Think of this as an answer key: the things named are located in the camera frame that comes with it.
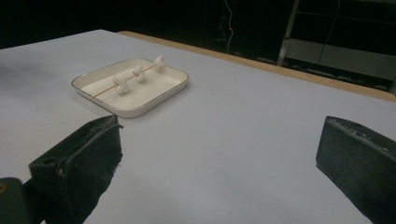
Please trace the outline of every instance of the table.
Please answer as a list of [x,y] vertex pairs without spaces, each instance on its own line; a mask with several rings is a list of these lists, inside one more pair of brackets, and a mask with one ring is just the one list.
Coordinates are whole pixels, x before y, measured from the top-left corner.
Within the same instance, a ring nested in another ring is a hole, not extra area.
[[76,93],[75,77],[163,55],[189,84],[120,119],[122,161],[86,223],[370,223],[315,157],[326,116],[396,139],[391,95],[156,40],[95,30],[1,49],[0,176],[28,180],[29,162],[109,115]]

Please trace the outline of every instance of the rectangular tray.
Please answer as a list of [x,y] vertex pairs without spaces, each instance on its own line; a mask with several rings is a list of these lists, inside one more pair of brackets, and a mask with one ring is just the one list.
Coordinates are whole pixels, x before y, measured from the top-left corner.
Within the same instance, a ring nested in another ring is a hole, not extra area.
[[143,82],[137,82],[135,77],[127,80],[130,92],[118,95],[113,88],[92,98],[95,94],[114,86],[113,76],[132,73],[132,69],[139,64],[146,68],[154,62],[130,59],[115,63],[75,78],[72,86],[81,96],[111,113],[122,118],[135,118],[183,90],[189,79],[187,73],[169,66],[153,67],[145,72],[146,78]]

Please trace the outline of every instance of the food skewer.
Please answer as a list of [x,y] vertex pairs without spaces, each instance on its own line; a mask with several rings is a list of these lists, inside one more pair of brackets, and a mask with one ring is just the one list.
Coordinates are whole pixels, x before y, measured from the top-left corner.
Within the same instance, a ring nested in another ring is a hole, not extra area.
[[[158,58],[156,58],[155,61],[154,61],[154,64],[152,64],[151,66],[149,66],[149,67],[147,67],[147,68],[145,68],[145,69],[141,69],[141,68],[139,69],[138,66],[135,67],[135,68],[132,70],[133,75],[132,75],[131,77],[125,78],[125,79],[124,79],[125,81],[127,81],[127,80],[129,80],[129,79],[131,79],[131,78],[133,78],[133,77],[140,77],[140,76],[143,76],[144,73],[145,73],[146,71],[148,71],[149,69],[151,69],[151,68],[153,68],[153,67],[156,67],[156,66],[158,66],[159,68],[164,67],[163,56],[159,56]],[[101,94],[103,94],[103,93],[105,93],[105,92],[107,92],[107,91],[110,91],[110,90],[113,89],[113,88],[117,88],[119,85],[120,85],[120,84],[114,84],[113,86],[111,86],[111,87],[109,87],[109,88],[107,88],[107,89],[105,89],[105,90],[103,90],[103,91],[100,91],[100,92],[96,93],[95,95],[91,96],[90,100],[92,100],[92,99],[98,97],[99,95],[101,95]]]

